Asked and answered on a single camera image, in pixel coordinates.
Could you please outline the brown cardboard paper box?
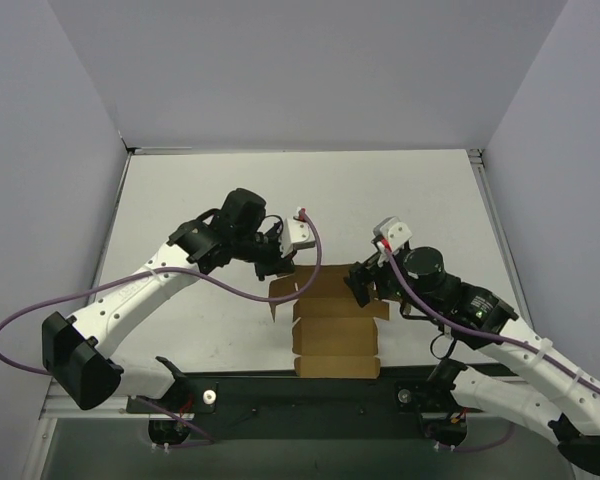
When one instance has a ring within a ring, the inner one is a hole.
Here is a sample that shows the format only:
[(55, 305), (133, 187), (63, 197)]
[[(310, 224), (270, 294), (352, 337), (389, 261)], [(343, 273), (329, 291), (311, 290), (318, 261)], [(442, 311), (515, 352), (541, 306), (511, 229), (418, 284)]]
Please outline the brown cardboard paper box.
[(390, 306), (373, 299), (358, 305), (345, 283), (348, 265), (325, 265), (311, 287), (292, 303), (294, 370), (305, 379), (376, 379), (381, 361), (378, 320)]

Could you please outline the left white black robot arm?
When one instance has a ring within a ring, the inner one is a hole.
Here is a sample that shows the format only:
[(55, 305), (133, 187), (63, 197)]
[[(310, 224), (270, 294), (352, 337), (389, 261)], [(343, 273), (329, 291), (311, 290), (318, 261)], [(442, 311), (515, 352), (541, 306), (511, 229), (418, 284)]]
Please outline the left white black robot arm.
[(83, 410), (103, 403), (124, 380), (131, 382), (129, 394), (149, 396), (163, 411), (179, 408), (185, 387), (173, 368), (160, 361), (156, 370), (137, 373), (113, 354), (163, 303), (232, 260), (253, 264), (259, 280), (292, 272), (293, 256), (312, 246), (313, 233), (301, 213), (263, 232), (265, 217), (265, 200), (238, 188), (221, 207), (181, 224), (138, 270), (138, 279), (69, 316), (55, 312), (43, 321), (45, 369)]

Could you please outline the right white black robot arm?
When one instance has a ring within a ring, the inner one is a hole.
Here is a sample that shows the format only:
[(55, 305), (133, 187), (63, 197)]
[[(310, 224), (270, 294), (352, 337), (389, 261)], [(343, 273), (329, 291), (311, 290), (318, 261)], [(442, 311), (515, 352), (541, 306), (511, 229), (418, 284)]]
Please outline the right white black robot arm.
[(344, 279), (360, 306), (372, 299), (414, 306), (470, 349), (505, 366), (526, 387), (499, 381), (445, 356), (429, 377), (461, 407), (497, 415), (536, 432), (581, 470), (600, 476), (600, 381), (560, 354), (490, 290), (448, 273), (432, 247), (387, 241)]

